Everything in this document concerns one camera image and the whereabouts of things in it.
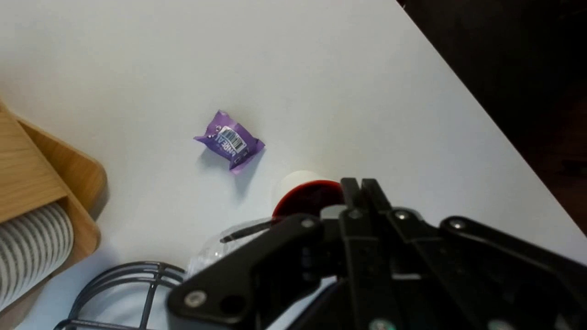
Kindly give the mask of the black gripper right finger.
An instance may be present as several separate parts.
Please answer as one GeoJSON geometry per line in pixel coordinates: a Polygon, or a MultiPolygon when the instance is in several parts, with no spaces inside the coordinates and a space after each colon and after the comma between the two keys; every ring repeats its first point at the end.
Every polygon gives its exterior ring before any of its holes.
{"type": "Polygon", "coordinates": [[[463,215],[427,225],[394,208],[375,179],[341,179],[348,201],[388,221],[480,330],[587,330],[587,267],[463,215]]]}

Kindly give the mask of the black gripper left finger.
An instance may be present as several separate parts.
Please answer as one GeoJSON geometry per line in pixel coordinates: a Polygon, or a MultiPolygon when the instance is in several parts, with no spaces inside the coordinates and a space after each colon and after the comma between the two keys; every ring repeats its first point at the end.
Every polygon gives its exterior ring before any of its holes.
{"type": "Polygon", "coordinates": [[[335,219],[286,215],[174,287],[168,330],[263,330],[333,272],[339,237],[335,219]]]}

